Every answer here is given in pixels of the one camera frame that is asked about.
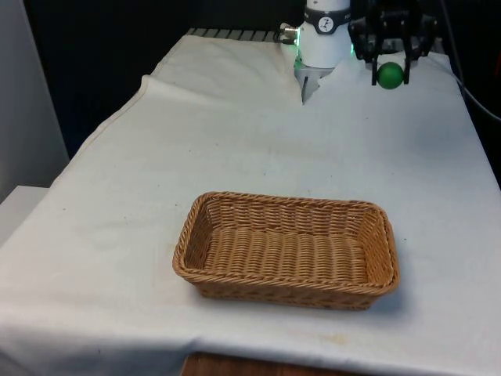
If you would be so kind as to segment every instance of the white cloth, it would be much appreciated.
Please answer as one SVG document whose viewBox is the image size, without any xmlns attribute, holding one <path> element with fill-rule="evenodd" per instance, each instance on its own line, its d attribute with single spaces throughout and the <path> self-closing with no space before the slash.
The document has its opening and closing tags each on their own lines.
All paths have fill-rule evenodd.
<svg viewBox="0 0 501 376">
<path fill-rule="evenodd" d="M 501 195 L 454 78 L 421 59 L 385 91 L 348 59 L 302 106 L 292 70 L 272 43 L 184 37 L 144 77 L 0 250 L 4 370 L 165 374 L 201 350 L 501 373 Z M 399 289 L 365 312 L 201 298 L 171 257 L 212 190 L 381 205 Z"/>
</svg>

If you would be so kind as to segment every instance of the black cable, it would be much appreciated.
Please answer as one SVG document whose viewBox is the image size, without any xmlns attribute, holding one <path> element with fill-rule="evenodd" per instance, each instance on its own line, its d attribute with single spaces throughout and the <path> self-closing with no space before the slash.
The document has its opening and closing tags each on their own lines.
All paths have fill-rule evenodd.
<svg viewBox="0 0 501 376">
<path fill-rule="evenodd" d="M 456 66 L 457 66 L 457 71 L 459 73 L 459 77 L 455 76 L 454 73 L 452 73 L 452 75 L 456 79 L 457 83 L 460 85 L 461 95 L 463 96 L 464 99 L 466 99 L 467 97 L 470 98 L 473 101 L 473 103 L 475 103 L 478 106 L 478 108 L 484 111 L 488 116 L 490 116 L 496 121 L 501 122 L 501 117 L 495 115 L 487 107 L 485 107 L 482 103 L 480 103 L 480 101 L 477 98 L 475 98 L 473 94 L 470 92 L 470 90 L 468 90 L 467 87 L 465 86 L 463 68 L 461 67 L 460 56 L 457 53 L 456 40 L 454 39 L 454 34 L 452 32 L 452 25 L 449 19 L 449 12 L 447 11 L 445 0 L 440 0 L 440 3 L 442 4 L 442 10 L 445 18 L 445 25 L 447 26 L 447 31 L 449 33 L 449 40 L 452 47 L 452 54 L 454 55 L 454 59 L 456 60 Z"/>
<path fill-rule="evenodd" d="M 457 53 L 456 40 L 454 39 L 454 33 L 452 32 L 451 20 L 449 19 L 449 11 L 447 10 L 447 5 L 445 4 L 445 0 L 440 0 L 442 4 L 442 12 L 444 13 L 445 25 L 447 26 L 447 32 L 449 33 L 449 41 L 452 47 L 452 54 L 454 55 L 454 60 L 456 61 L 457 71 L 461 80 L 461 95 L 466 99 L 466 91 L 464 87 L 464 76 L 463 76 L 463 68 L 461 67 L 460 55 Z"/>
</svg>

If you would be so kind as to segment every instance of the wooden floor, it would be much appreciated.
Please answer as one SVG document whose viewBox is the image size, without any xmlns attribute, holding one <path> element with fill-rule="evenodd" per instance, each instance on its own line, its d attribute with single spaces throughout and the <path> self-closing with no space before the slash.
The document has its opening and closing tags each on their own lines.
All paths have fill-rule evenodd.
<svg viewBox="0 0 501 376">
<path fill-rule="evenodd" d="M 211 354 L 193 354 L 186 358 L 181 376 L 359 376 L 280 363 L 261 362 Z"/>
</svg>

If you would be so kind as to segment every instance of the wicker basket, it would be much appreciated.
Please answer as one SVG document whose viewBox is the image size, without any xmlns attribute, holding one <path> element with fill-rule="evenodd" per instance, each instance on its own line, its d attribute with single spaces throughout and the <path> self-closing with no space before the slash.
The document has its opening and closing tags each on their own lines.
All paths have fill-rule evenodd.
<svg viewBox="0 0 501 376">
<path fill-rule="evenodd" d="M 387 216 L 362 201 L 206 193 L 172 265 L 209 298 L 334 309 L 367 309 L 399 282 Z"/>
</svg>

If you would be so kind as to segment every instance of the robot logo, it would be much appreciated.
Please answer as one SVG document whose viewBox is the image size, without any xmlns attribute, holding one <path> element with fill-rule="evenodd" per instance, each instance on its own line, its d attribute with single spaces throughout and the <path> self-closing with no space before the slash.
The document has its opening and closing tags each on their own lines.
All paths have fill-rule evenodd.
<svg viewBox="0 0 501 376">
<path fill-rule="evenodd" d="M 329 31 L 332 30 L 333 27 L 334 27 L 334 22 L 332 21 L 332 18 L 330 18 L 330 17 L 322 17 L 319 20 L 319 28 L 324 33 L 328 33 Z"/>
</svg>

